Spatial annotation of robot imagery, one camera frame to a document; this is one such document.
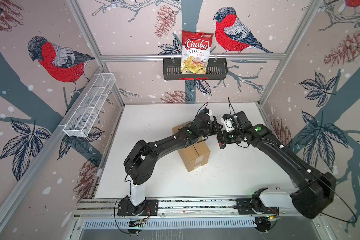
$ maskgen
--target cardboard box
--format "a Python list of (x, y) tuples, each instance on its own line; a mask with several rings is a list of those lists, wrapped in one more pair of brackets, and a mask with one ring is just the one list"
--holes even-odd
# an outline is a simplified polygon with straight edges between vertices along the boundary
[[(178, 125), (172, 128), (172, 133), (175, 134), (179, 131), (180, 128), (184, 127), (187, 123), (185, 122), (182, 125)], [(205, 142), (199, 142), (197, 144), (193, 144), (187, 148), (178, 150), (181, 159), (188, 172), (206, 164), (208, 162), (210, 150)]]

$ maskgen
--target red label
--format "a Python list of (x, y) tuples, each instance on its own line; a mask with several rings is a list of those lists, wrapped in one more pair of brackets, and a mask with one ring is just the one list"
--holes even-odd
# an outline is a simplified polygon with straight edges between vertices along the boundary
[(191, 38), (191, 39), (188, 39), (184, 45), (187, 50), (189, 50), (190, 48), (207, 50), (207, 48), (209, 47), (209, 41), (204, 41), (204, 40), (197, 39), (197, 38)]

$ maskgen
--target white mesh shelf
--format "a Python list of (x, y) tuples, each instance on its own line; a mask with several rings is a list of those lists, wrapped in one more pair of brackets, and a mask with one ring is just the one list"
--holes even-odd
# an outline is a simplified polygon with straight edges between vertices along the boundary
[(88, 136), (113, 84), (115, 84), (115, 76), (112, 73), (99, 74), (95, 83), (86, 93), (79, 107), (64, 127), (63, 131), (68, 136)]

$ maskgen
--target white dot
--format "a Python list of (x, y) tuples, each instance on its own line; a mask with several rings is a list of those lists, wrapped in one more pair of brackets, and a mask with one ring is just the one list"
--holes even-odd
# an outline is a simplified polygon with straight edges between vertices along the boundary
[(47, 187), (43, 190), (43, 194), (48, 195), (50, 191), (51, 191), (51, 187)]

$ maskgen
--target black wire basket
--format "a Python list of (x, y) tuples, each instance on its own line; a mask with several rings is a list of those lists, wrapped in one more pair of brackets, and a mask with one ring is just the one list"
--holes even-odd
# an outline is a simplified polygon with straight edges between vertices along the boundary
[(171, 80), (222, 80), (227, 77), (228, 68), (226, 58), (210, 58), (206, 67), (206, 74), (182, 74), (181, 59), (164, 58), (163, 75), (167, 81)]

